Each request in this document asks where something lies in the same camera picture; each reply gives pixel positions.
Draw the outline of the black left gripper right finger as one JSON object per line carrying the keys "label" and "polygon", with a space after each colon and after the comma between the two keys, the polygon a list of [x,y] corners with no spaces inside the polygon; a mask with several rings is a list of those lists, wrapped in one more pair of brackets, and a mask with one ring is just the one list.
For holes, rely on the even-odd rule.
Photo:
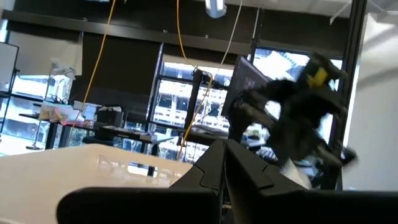
{"label": "black left gripper right finger", "polygon": [[307,190],[234,140],[225,175],[236,223],[397,223],[397,193]]}

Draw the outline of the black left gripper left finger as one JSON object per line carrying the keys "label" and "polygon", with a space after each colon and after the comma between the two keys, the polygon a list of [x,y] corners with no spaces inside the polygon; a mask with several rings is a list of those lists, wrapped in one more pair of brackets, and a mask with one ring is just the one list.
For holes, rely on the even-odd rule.
{"label": "black left gripper left finger", "polygon": [[170,187],[85,187],[64,196],[59,223],[220,223],[224,141]]}

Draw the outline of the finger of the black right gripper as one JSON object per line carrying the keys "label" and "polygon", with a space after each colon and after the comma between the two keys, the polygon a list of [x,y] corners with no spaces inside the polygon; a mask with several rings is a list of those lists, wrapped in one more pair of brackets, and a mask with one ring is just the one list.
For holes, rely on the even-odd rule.
{"label": "finger of the black right gripper", "polygon": [[309,93],[292,95],[281,104],[279,120],[271,130],[271,148],[278,164],[284,165],[289,159],[299,161],[311,153],[309,111]]}
{"label": "finger of the black right gripper", "polygon": [[[357,153],[344,147],[338,135],[342,132],[342,115],[347,109],[339,100],[311,99],[309,102],[313,131],[310,136],[309,155],[322,163],[324,169],[340,169],[357,159]],[[328,138],[325,139],[318,130],[324,128],[325,117],[331,117]]]}

